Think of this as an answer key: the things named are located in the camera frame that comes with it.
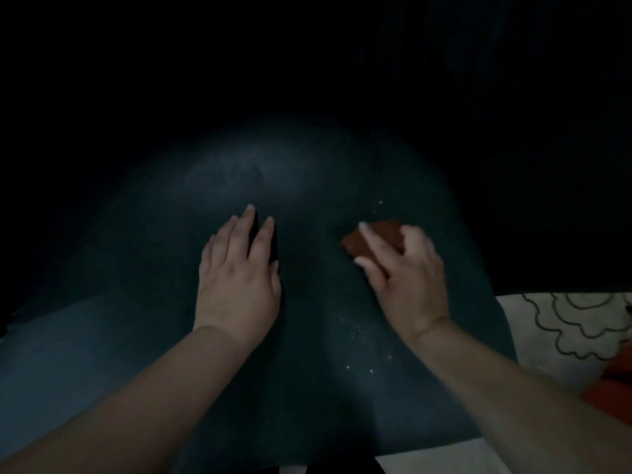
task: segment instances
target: white floor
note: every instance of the white floor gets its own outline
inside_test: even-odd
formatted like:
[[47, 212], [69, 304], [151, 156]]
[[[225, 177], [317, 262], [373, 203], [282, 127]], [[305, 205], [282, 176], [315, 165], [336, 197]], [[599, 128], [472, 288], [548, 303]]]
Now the white floor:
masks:
[[[632, 338], [632, 317], [626, 312], [632, 293], [516, 294], [498, 301], [510, 323], [518, 363], [572, 394], [595, 382], [621, 343]], [[482, 438], [377, 461], [387, 474], [510, 472]], [[305, 470], [291, 466], [280, 472]]]

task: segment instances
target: person's left hand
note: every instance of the person's left hand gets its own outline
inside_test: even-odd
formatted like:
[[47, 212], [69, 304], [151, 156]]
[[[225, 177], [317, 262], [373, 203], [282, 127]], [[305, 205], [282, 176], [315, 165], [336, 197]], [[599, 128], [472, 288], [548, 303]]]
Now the person's left hand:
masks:
[[194, 330], [211, 327], [232, 337], [249, 355], [279, 313], [279, 263], [268, 266], [274, 220], [265, 220], [252, 243], [255, 208], [233, 216], [204, 247]]

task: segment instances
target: person's left arm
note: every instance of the person's left arm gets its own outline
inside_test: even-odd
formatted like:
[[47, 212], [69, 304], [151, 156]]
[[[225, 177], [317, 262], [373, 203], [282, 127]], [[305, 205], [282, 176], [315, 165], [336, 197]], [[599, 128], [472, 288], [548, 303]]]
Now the person's left arm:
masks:
[[279, 312], [274, 222], [249, 255], [255, 210], [233, 217], [202, 251], [194, 331], [126, 387], [0, 464], [2, 472], [156, 472], [168, 467]]

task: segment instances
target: person's right arm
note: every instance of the person's right arm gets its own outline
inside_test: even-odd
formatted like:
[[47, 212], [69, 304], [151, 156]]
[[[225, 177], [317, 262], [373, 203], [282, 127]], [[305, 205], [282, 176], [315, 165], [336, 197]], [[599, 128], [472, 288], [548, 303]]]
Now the person's right arm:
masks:
[[417, 227], [400, 256], [365, 224], [382, 271], [357, 258], [402, 341], [439, 378], [514, 473], [623, 473], [632, 428], [499, 355], [450, 320], [443, 262]]

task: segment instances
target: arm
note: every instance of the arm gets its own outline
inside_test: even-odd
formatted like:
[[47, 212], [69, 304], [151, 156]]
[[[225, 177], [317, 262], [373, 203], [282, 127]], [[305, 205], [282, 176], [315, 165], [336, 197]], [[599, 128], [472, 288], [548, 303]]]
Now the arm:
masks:
[[274, 222], [253, 242], [255, 210], [231, 218], [200, 263], [194, 331], [122, 390], [2, 464], [3, 472], [165, 470], [175, 451], [263, 340], [279, 311]]
[[449, 319], [443, 263], [423, 231], [403, 226], [406, 252], [361, 225], [381, 270], [355, 261], [391, 325], [447, 386], [515, 473], [628, 472], [632, 429], [528, 373]]

